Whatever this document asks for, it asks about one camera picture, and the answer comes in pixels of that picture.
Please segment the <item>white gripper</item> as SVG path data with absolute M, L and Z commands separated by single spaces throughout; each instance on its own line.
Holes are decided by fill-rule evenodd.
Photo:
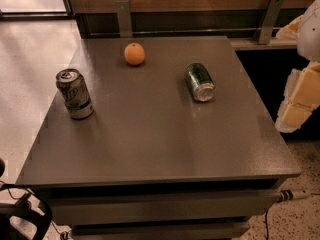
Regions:
M 317 61 L 310 62 L 302 71 L 293 69 L 288 76 L 275 128 L 282 133 L 292 133 L 320 106 L 320 0 L 315 0 L 303 16 L 282 27 L 276 38 L 297 39 L 298 54 Z

